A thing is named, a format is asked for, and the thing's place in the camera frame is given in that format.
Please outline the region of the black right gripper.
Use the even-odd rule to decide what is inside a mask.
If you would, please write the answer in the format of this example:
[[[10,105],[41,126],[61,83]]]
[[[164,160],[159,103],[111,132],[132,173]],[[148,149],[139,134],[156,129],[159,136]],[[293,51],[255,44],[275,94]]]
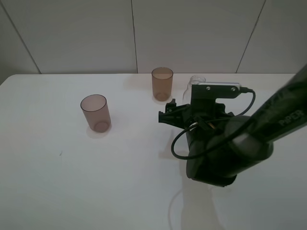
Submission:
[[[189,144],[207,144],[233,117],[234,113],[227,113],[225,104],[215,99],[197,99],[180,106],[172,99],[165,105],[165,112],[158,113],[158,122],[183,129],[177,139],[185,135]]]

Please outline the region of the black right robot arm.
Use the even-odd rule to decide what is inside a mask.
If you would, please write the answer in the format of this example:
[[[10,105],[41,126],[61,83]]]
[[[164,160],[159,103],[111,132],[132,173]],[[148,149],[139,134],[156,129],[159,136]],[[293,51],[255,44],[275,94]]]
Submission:
[[[302,68],[253,115],[225,111],[217,99],[234,99],[253,90],[238,83],[201,82],[190,87],[190,103],[167,103],[159,123],[181,128],[187,137],[187,177],[225,187],[242,171],[268,159],[274,141],[307,124],[307,69]]]

